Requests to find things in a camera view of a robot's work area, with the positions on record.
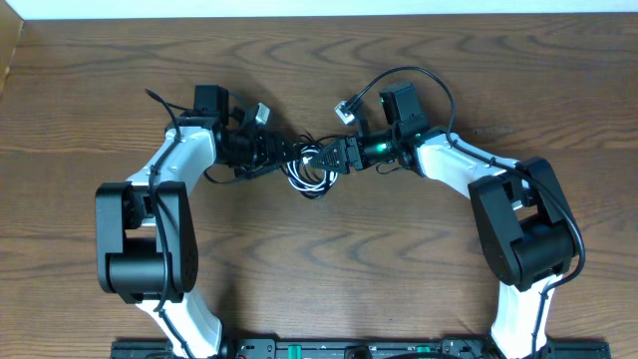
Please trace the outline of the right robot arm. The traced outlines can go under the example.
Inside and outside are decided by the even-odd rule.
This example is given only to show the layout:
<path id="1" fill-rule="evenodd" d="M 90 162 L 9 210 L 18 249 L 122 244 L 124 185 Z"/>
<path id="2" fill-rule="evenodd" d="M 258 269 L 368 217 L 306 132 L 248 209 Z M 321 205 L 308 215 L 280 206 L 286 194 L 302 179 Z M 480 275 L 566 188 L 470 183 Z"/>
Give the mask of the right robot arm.
<path id="1" fill-rule="evenodd" d="M 336 114 L 358 132 L 336 138 L 312 166 L 346 175 L 398 162 L 468 198 L 482 253 L 499 281 L 490 339 L 503 358 L 539 357 L 553 292 L 585 262 L 582 234 L 552 166 L 543 158 L 500 158 L 450 126 L 432 126 L 410 82 L 386 87 L 380 100 L 388 130 L 370 131 L 360 95 L 342 101 Z"/>

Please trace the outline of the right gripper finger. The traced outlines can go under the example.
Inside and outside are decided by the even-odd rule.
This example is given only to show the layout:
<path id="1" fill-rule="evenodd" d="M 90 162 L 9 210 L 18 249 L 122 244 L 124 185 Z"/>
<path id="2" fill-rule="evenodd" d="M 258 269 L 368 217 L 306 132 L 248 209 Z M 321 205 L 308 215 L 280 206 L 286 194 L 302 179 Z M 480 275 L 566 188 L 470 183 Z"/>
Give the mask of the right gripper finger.
<path id="1" fill-rule="evenodd" d="M 339 175 L 348 175 L 350 173 L 348 164 L 340 160 L 329 162 L 327 160 L 312 159 L 310 165 L 315 169 Z"/>
<path id="2" fill-rule="evenodd" d="M 317 148 L 313 161 L 347 161 L 347 138 L 338 137 L 327 145 Z"/>

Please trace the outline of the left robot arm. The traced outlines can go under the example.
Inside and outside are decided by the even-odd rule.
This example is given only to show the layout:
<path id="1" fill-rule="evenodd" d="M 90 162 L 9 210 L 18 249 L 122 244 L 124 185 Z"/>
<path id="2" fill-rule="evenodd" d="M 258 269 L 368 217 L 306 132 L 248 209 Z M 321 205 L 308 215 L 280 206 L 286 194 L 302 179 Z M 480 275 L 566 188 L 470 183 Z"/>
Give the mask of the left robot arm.
<path id="1" fill-rule="evenodd" d="M 124 181 L 95 195 L 98 280 L 107 293 L 148 314 L 163 341 L 113 342 L 114 358 L 234 358 L 237 344 L 207 308 L 195 282 L 198 248 L 189 196 L 214 165 L 253 180 L 296 160 L 292 143 L 268 128 L 270 109 L 240 101 L 218 85 L 198 85 L 191 107 L 149 96 L 167 111 L 164 140 Z"/>

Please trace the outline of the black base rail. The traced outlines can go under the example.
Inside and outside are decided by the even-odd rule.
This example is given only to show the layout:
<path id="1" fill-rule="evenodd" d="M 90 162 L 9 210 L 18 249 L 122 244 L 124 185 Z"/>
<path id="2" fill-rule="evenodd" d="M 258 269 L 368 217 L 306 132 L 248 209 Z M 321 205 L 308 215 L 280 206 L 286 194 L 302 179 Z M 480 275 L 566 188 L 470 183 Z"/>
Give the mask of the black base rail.
<path id="1" fill-rule="evenodd" d="M 351 359 L 351 358 L 501 358 L 494 344 L 481 337 L 445 337 L 417 342 L 283 341 L 242 339 L 221 345 L 219 358 Z M 605 342 L 549 341 L 541 359 L 611 359 Z"/>

